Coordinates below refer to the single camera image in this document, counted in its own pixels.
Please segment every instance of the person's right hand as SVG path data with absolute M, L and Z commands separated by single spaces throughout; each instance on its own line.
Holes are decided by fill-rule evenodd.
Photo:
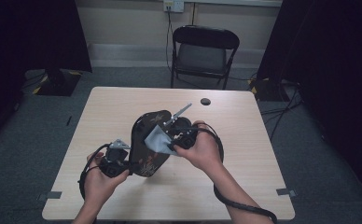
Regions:
M 198 124 L 198 127 L 202 129 L 208 128 L 202 120 L 197 120 L 194 124 Z M 212 167 L 222 164 L 216 140 L 211 134 L 206 132 L 198 132 L 195 145 L 190 149 L 183 149 L 175 145 L 174 150 L 179 156 L 184 157 L 195 167 L 206 173 Z

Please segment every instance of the chair leg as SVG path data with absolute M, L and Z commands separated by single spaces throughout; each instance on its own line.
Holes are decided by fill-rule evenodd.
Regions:
M 228 77 L 224 78 L 224 86 L 222 87 L 222 90 L 225 90 L 227 88 L 227 83 L 228 83 Z
M 172 89 L 174 86 L 174 69 L 172 68 L 172 73 L 171 73 L 171 80 L 170 80 L 170 88 Z

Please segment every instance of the person's left hand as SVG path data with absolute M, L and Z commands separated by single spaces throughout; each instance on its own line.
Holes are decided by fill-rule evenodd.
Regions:
M 103 152 L 99 152 L 96 158 L 91 161 L 89 169 L 92 170 L 88 172 L 85 180 L 85 204 L 89 204 L 90 206 L 99 209 L 109 197 L 111 197 L 115 188 L 125 181 L 129 175 L 129 170 L 126 170 L 119 176 L 113 178 L 106 176 L 100 168 L 97 167 L 98 164 L 100 164 L 103 155 Z
M 97 153 L 96 158 L 89 165 L 91 170 L 85 179 L 85 202 L 73 223 L 91 224 L 99 214 L 104 203 L 114 193 L 115 188 L 125 181 L 129 175 L 129 170 L 126 170 L 114 178 L 106 176 L 98 167 L 103 155 L 103 152 Z

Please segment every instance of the black controller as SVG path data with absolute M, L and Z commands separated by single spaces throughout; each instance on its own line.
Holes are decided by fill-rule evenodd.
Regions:
M 108 148 L 99 167 L 108 177 L 116 177 L 125 170 L 132 168 L 131 164 L 128 161 L 125 161 L 128 154 L 129 153 L 124 149 Z
M 195 127 L 192 127 L 189 119 L 180 117 L 174 121 L 168 135 L 173 139 L 168 146 L 169 149 L 174 150 L 174 145 L 190 149 L 195 145 L 198 131 Z

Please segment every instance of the hand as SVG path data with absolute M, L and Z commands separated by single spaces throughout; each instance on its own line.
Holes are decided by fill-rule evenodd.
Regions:
M 207 129 L 207 125 L 202 120 L 197 120 L 194 124 L 198 124 L 199 128 Z M 183 149 L 175 145 L 174 150 L 179 156 L 189 160 L 195 167 L 206 173 L 212 167 L 222 165 L 216 140 L 206 132 L 198 132 L 195 145 L 190 149 Z
M 129 170 L 117 177 L 110 178 L 97 167 L 104 153 L 97 153 L 96 158 L 89 165 L 88 175 L 85 179 L 85 202 L 73 223 L 92 223 L 102 209 L 104 203 L 114 193 L 115 188 L 129 175 Z
M 102 207 L 103 204 L 111 197 L 114 193 L 115 188 L 121 184 L 129 175 L 129 170 L 124 171 L 119 176 L 110 178 L 106 176 L 97 166 L 100 164 L 104 153 L 99 152 L 91 161 L 89 169 L 92 169 L 88 172 L 85 180 L 85 203 Z

